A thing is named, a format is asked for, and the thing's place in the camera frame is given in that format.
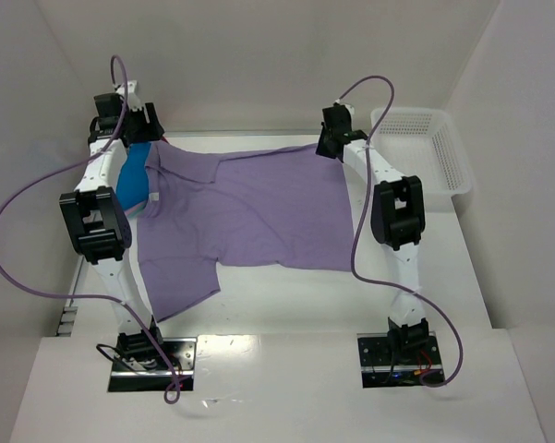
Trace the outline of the purple polo shirt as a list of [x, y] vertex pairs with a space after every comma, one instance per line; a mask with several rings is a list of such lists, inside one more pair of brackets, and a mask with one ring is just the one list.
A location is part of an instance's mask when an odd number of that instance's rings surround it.
[[218, 293], [221, 265], [350, 269], [344, 168], [312, 145], [220, 154], [156, 142], [145, 171], [138, 262], [159, 321]]

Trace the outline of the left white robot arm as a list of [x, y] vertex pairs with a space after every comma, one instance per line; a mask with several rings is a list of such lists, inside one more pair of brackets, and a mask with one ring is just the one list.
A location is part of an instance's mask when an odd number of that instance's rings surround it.
[[101, 155], [88, 163], [75, 190], [59, 198], [59, 206], [74, 250], [118, 300], [113, 303], [118, 338], [112, 361], [128, 371], [153, 370], [161, 358], [142, 328], [161, 339], [134, 279], [129, 256], [132, 232], [115, 193], [127, 148], [121, 138], [105, 146], [120, 123], [124, 102], [115, 92], [97, 95], [94, 101], [97, 116], [90, 125], [89, 149], [91, 155]]

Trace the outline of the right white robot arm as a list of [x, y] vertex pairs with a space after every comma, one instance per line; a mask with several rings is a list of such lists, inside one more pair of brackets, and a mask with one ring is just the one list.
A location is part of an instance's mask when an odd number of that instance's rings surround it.
[[425, 229], [421, 180], [389, 164], [369, 146], [368, 135], [352, 128], [352, 115], [339, 102], [322, 110], [316, 153], [351, 167], [367, 184], [368, 196], [360, 221], [369, 221], [387, 259], [388, 285], [396, 290], [388, 316], [388, 348], [395, 364], [413, 357], [429, 336], [419, 286], [418, 246]]

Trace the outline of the blue folded shirt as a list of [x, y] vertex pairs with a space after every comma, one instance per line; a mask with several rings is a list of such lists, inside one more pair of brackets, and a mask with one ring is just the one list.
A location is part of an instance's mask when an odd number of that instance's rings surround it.
[[127, 159], [121, 168], [115, 191], [124, 213], [138, 204], [146, 205], [149, 197], [149, 179], [145, 163], [150, 150], [150, 142], [132, 144], [128, 149]]

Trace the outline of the pink folded shirt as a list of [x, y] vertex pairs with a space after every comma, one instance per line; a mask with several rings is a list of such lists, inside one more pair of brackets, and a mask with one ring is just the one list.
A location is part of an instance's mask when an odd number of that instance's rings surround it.
[[144, 203], [138, 204], [138, 205], [128, 209], [126, 211], [126, 215], [128, 217], [135, 217], [136, 215], [140, 214], [144, 210], [144, 208], [145, 208]]

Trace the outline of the white plastic basket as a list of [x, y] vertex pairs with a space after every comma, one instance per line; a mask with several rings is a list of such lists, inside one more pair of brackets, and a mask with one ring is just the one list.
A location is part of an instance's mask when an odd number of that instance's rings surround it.
[[472, 188], [462, 140], [443, 110], [392, 107], [373, 144], [392, 166], [418, 176], [430, 196], [459, 196]]

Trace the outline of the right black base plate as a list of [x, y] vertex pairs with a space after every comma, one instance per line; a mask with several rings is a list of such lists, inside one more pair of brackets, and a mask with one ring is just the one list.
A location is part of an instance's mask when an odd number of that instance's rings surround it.
[[422, 386], [421, 377], [431, 384], [440, 384], [445, 380], [434, 333], [429, 335], [423, 349], [409, 351], [395, 360], [383, 333], [359, 334], [357, 347], [364, 389]]

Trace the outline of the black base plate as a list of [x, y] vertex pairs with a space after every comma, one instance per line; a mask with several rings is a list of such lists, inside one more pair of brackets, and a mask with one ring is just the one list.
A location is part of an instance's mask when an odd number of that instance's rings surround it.
[[[182, 391], [194, 388], [195, 338], [168, 339], [162, 348], [175, 367]], [[130, 356], [121, 346], [99, 343], [99, 353], [111, 363], [107, 391], [112, 393], [164, 392], [172, 375], [162, 357], [153, 350], [145, 356]]]
[[383, 333], [359, 334], [357, 347], [364, 389], [422, 386], [421, 377], [431, 384], [440, 384], [445, 380], [434, 333], [429, 335], [423, 349], [409, 351], [395, 360]]

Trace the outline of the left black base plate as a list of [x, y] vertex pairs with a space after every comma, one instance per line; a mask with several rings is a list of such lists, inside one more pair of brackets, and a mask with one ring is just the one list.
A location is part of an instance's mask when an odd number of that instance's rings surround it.
[[[162, 348], [175, 367], [182, 391], [194, 388], [195, 338], [168, 339]], [[112, 393], [164, 392], [172, 375], [162, 357], [153, 350], [145, 356], [130, 356], [121, 346], [99, 343], [99, 353], [111, 363], [107, 391]]]

